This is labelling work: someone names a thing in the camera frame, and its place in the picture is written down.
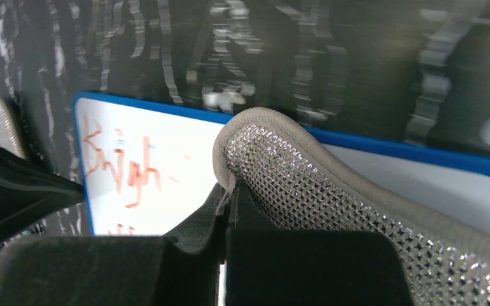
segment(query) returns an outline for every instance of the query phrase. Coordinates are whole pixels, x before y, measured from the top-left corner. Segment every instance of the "blue whiteboard frame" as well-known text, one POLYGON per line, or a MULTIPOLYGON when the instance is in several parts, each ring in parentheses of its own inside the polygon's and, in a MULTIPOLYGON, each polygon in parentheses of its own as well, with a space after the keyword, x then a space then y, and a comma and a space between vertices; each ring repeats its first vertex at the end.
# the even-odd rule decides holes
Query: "blue whiteboard frame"
MULTIPOLYGON (((126 98, 110 94, 102 94, 98 92, 80 91, 76 93, 76 95, 74 95, 72 101, 72 117, 74 121, 74 133, 76 136, 76 147, 78 152, 81 152, 81 150, 78 118, 76 118, 76 105, 78 101, 82 98, 104 101, 117 105, 131 106, 134 108, 141 108, 143 110, 167 113, 170 115, 178 115, 181 117, 204 120, 219 124, 226 124, 233 117, 233 115, 227 113, 218 113, 210 110, 186 108, 183 106, 126 98)), ((334 145, 337 147, 344 147, 384 156, 398 157, 401 159, 417 161, 420 163, 434 164, 437 166, 469 171, 490 177, 490 158, 473 156, 447 150, 417 147, 414 145, 409 145, 407 143, 390 142, 365 136, 348 135, 333 131, 317 129, 314 127, 304 128, 309 133, 311 133, 319 142, 326 145, 334 145)), ((84 185, 84 191, 87 194, 84 177, 84 160, 83 156, 81 154, 79 155, 80 169, 82 171, 82 183, 84 185)), ((89 203, 89 199, 85 199, 85 202, 87 205, 87 218, 89 219, 89 227, 91 229, 91 234, 94 234, 92 224, 93 222, 91 218, 91 205, 89 203)))

